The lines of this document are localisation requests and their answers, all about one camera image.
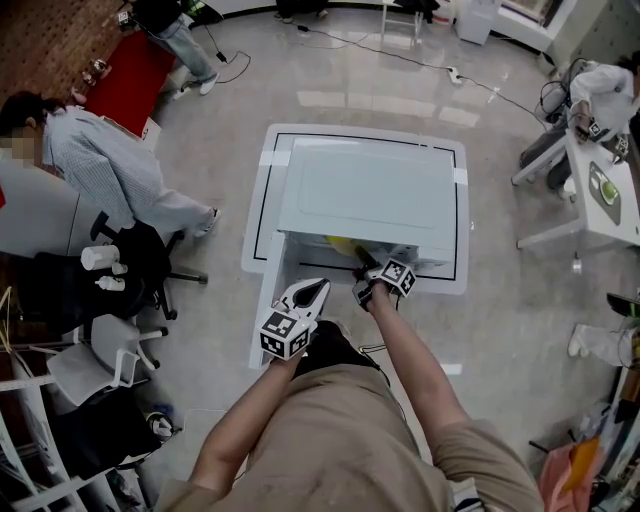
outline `table leg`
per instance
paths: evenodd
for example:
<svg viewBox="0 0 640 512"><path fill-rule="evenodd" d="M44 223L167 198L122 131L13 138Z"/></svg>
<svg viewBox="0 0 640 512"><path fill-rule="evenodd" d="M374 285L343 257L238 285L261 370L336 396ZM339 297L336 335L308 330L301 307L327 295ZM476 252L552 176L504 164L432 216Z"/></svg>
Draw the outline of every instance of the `table leg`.
<svg viewBox="0 0 640 512"><path fill-rule="evenodd" d="M551 240L556 240L557 238L561 238L563 236L576 233L583 228L584 228L583 220L575 219L567 222L566 224L562 224L560 226L556 226L555 228L551 228L547 231L543 231L542 233L531 235L531 236L528 236L527 238L523 238L522 240L518 240L516 245L518 249L524 249L525 247L529 247L530 245L533 245L533 244L537 244L540 242L549 242Z"/></svg>
<svg viewBox="0 0 640 512"><path fill-rule="evenodd" d="M424 17L423 11L416 11L416 14L415 14L415 29L416 29L415 38L416 39L418 39L418 37L420 36L420 29L422 28L423 17Z"/></svg>
<svg viewBox="0 0 640 512"><path fill-rule="evenodd" d="M382 28L380 29L380 35L384 36L384 28L387 24L387 4L382 6Z"/></svg>
<svg viewBox="0 0 640 512"><path fill-rule="evenodd" d="M566 135L562 137L558 142L556 142L553 146L547 149L544 153L542 153L538 158L536 158L533 162L527 165L524 169L522 169L518 174L511 178L512 185L520 185L527 177L535 174L541 167L550 163L558 154L565 151L565 139Z"/></svg>

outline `jeans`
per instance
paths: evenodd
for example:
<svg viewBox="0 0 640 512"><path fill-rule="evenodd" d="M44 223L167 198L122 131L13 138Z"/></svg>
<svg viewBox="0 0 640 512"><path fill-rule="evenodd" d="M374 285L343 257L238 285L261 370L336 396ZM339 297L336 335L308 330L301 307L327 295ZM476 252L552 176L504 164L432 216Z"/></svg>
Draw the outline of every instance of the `jeans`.
<svg viewBox="0 0 640 512"><path fill-rule="evenodd" d="M563 126L559 129L551 128L548 132L540 135L538 140L531 144L531 146L529 146L529 148L523 151L520 155L520 168L524 169L547 149L558 142L562 137L564 137L565 131L566 127ZM569 179L569 176L571 176L571 164L569 163L567 155L565 155L558 165L553 167L553 169L549 171L549 174L547 174L547 186L551 190L558 190L564 186L564 183Z"/></svg>
<svg viewBox="0 0 640 512"><path fill-rule="evenodd" d="M216 75L211 59L193 39L184 17L178 18L156 37L149 36L149 39L175 55L199 82L207 82Z"/></svg>

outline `white chair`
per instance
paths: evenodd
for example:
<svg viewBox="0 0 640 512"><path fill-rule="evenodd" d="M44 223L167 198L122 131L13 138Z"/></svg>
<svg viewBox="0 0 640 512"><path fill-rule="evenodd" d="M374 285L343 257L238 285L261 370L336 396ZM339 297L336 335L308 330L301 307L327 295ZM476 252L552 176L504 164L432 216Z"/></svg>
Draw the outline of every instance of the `white chair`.
<svg viewBox="0 0 640 512"><path fill-rule="evenodd" d="M420 30L422 30L422 20L424 19L424 12L421 10L416 10L415 14L413 15L413 22L409 23L406 21L389 19L387 17L387 7L389 6L400 7L394 2L394 0L382 0L382 30L380 31L380 35L384 37L384 31L387 28L387 23L390 23L392 25L405 25L413 27L414 37L417 38L420 35Z"/></svg>
<svg viewBox="0 0 640 512"><path fill-rule="evenodd" d="M80 406L103 389L131 387L139 360L150 371L159 368L160 363L147 357L140 342L167 334L165 327L142 334L133 323L104 315L93 320L90 344L63 350L47 361L47 367L63 394Z"/></svg>

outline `black cable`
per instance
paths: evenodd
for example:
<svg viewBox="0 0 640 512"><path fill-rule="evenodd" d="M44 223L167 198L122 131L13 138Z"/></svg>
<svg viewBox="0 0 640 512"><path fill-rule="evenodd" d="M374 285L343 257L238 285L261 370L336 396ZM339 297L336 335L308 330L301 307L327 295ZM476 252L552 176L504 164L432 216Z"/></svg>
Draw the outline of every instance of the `black cable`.
<svg viewBox="0 0 640 512"><path fill-rule="evenodd" d="M331 37L332 39L337 39L338 41L342 41L343 43L347 43L348 45L357 46L358 48L362 48L363 50L369 50L370 52L375 52L375 53L382 53L383 55L388 55L389 57L396 57L398 59L402 59L402 60L405 60L407 62L412 62L414 64L418 64L419 66L424 66L424 67L433 68L433 69L441 69L441 70L444 70L444 71L449 71L450 70L450 68L447 68L447 67L444 67L444 66L434 66L433 64L427 64L425 62L420 62L419 60L410 59L408 57L403 57L402 55L398 55L397 53L391 53L391 52L387 52L387 51L384 51L384 50L376 50L374 48L369 48L368 46L364 46L364 45L360 44L359 41L350 41L349 39L343 39L341 37L331 35L331 34L329 34L327 32L323 32L322 30L310 29L309 27L305 27L304 25L298 25L298 30L300 32L311 32L313 34L322 34L324 36Z"/></svg>
<svg viewBox="0 0 640 512"><path fill-rule="evenodd" d="M401 59L401 60L404 60L406 62L412 62L413 64L417 64L418 66L423 66L423 67L431 68L431 69L440 69L440 70L447 71L447 72L451 72L452 71L452 68L449 68L449 67L434 66L433 64L427 64L426 62L421 62L419 60L410 59L408 57L404 57L402 55L398 55L397 53L391 53L391 52L387 52L387 51L384 51L384 50L376 50L374 48L369 48L368 46L364 46L364 45L360 44L358 41L350 41L348 39L343 39L341 37L331 35L331 34L329 34L327 32L323 32L322 30L310 29L309 27L306 27L304 25L298 25L297 28L298 28L298 30L300 32L311 32L313 34L322 34L324 36L331 37L333 39L337 39L338 41L342 41L343 43L348 43L350 45L357 46L358 48L362 48L363 50L368 50L370 52L375 52L375 53L381 53L382 55L388 55L389 57L395 57L397 59ZM487 89L488 91L491 91L496 96L499 96L503 100L508 101L509 103L512 103L516 107L524 110L528 114L531 114L533 116L533 118L536 121L538 121L538 123L540 123L540 125L542 125L542 127L544 128L544 131L545 132L547 131L547 127L545 126L545 124L542 121L540 121L540 119L538 119L538 117L531 110L529 110L528 108L525 108L522 105L520 105L519 103L507 98L506 96L500 94L499 92L495 91L491 87L488 87L488 86L486 86L484 84L481 84L480 82L477 82L473 78L469 78L468 76L463 76L463 75L458 75L457 78L462 79L462 80L469 80L470 82L474 83L475 85L477 85L479 87L484 87L485 89Z"/></svg>
<svg viewBox="0 0 640 512"><path fill-rule="evenodd" d="M233 78L230 78L229 80L225 80L223 82L218 82L219 84L228 84L230 82L233 82L236 78L240 78L244 72L249 68L249 64L251 64L251 55L249 55L248 53L244 53L243 51L238 50L236 52L236 54L233 56L233 58L229 61L228 64L231 64L234 60L236 60L236 57L238 56L238 54L240 55L244 55L247 59L247 65L244 67L244 69L242 71L240 71L240 73L238 73L236 76L234 76Z"/></svg>

